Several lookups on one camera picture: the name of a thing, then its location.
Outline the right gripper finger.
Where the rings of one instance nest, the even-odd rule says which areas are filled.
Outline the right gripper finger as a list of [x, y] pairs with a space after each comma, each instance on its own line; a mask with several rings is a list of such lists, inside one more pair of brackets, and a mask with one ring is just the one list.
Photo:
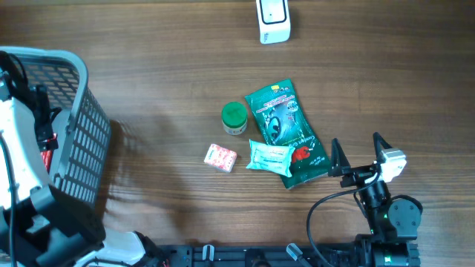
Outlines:
[[379, 132], [373, 134], [373, 144], [377, 158], [383, 158], [386, 156], [387, 149], [391, 149], [392, 146], [386, 142]]
[[337, 138], [332, 140], [329, 175], [345, 175], [350, 170], [350, 163]]

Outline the teal wet wipes pack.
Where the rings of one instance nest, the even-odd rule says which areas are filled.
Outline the teal wet wipes pack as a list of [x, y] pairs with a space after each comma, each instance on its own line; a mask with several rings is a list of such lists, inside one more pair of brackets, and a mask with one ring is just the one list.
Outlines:
[[247, 169], [270, 171], [284, 177], [291, 177], [290, 165], [295, 148], [292, 146], [267, 145], [249, 140], [251, 149]]

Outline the green 3M gloves packet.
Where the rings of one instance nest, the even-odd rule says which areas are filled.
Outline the green 3M gloves packet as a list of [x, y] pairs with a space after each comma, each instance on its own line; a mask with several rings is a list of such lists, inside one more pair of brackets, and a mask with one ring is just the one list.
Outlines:
[[287, 189], [327, 174], [330, 158], [308, 123], [293, 83], [285, 79], [244, 97], [267, 145], [289, 146], [291, 177], [282, 176]]

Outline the green lid small jar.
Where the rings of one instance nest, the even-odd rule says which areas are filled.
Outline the green lid small jar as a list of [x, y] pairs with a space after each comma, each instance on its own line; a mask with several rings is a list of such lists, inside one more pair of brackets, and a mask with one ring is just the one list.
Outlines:
[[247, 127], [247, 109], [240, 102], [229, 102], [222, 109], [221, 120], [225, 132], [230, 135], [242, 134]]

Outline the red white small box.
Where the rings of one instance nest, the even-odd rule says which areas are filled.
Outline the red white small box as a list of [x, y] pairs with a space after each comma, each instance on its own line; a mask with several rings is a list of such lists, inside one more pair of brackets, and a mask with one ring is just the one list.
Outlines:
[[230, 173], [237, 157], [238, 155], [236, 152], [216, 144], [211, 144], [203, 161], [207, 165]]

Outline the red tube with green cap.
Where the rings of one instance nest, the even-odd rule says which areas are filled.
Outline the red tube with green cap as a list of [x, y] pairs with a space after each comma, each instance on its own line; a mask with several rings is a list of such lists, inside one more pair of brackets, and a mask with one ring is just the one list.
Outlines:
[[51, 139], [47, 139], [39, 144], [39, 150], [42, 156], [42, 161], [45, 165], [46, 171], [50, 172], [50, 167], [53, 158], [53, 152], [59, 147], [57, 142], [57, 134], [54, 133]]

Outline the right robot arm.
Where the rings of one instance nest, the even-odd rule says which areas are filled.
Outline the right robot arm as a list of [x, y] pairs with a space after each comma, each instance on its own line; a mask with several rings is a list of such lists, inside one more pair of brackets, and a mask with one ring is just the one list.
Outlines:
[[332, 141], [331, 177], [340, 177], [342, 188], [355, 187], [357, 205], [363, 211], [370, 233], [359, 234], [348, 244], [333, 245], [330, 262], [336, 266], [421, 265], [414, 241], [422, 221], [422, 204], [408, 196], [392, 196], [387, 184], [399, 176], [407, 164], [404, 152], [375, 132], [376, 160], [360, 167], [350, 165], [339, 141]]

